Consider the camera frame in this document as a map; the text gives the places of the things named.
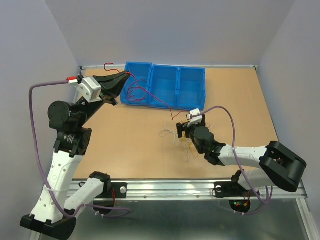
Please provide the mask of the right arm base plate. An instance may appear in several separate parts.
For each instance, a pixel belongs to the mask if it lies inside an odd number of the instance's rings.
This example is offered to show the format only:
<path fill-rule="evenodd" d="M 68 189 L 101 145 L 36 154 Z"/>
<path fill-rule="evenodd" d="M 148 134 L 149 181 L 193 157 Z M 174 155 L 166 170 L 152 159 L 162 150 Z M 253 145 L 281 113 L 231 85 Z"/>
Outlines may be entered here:
<path fill-rule="evenodd" d="M 218 181 L 210 184 L 211 195 L 215 198 L 254 197 L 253 190 L 246 190 L 238 183 L 230 181 Z"/>

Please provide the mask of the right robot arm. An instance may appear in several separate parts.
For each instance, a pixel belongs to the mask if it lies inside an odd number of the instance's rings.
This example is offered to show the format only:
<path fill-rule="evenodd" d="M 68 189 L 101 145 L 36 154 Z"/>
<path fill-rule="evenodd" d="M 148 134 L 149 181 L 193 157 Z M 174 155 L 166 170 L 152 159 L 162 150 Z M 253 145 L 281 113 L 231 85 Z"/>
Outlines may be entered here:
<path fill-rule="evenodd" d="M 230 182 L 231 192 L 276 186 L 294 193 L 302 180 L 307 163 L 278 141 L 260 147 L 233 147 L 215 140 L 205 120 L 177 123 L 177 136 L 191 139 L 195 149 L 213 166 L 238 166 Z"/>

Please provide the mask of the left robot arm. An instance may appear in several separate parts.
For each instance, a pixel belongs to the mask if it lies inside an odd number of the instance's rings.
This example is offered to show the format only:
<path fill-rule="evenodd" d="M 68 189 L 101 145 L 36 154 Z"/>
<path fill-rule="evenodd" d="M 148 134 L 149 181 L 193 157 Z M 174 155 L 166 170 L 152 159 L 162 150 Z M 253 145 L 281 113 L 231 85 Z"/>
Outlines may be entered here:
<path fill-rule="evenodd" d="M 67 240 L 72 235 L 77 219 L 85 208 L 92 208 L 103 217 L 120 216 L 130 210 L 116 206 L 116 199 L 127 196 L 128 185 L 112 183 L 110 175 L 95 171 L 72 196 L 68 196 L 74 174 L 83 160 L 92 135 L 86 122 L 105 104 L 116 106 L 130 72 L 113 75 L 77 75 L 63 81 L 80 93 L 75 103 L 53 102 L 47 111 L 49 127 L 56 130 L 50 171 L 43 174 L 41 195 L 30 214 L 24 215 L 20 226 L 57 240 Z"/>

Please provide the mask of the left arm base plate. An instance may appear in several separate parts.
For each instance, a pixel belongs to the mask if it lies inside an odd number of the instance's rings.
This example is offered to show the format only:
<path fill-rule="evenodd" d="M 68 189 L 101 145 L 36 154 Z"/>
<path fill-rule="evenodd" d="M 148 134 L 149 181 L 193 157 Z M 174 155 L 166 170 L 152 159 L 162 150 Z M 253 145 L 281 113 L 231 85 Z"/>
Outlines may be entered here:
<path fill-rule="evenodd" d="M 115 194 L 116 199 L 125 199 L 127 197 L 128 184 L 126 182 L 109 182 L 104 184 L 102 193 L 97 199 L 112 199 Z"/>

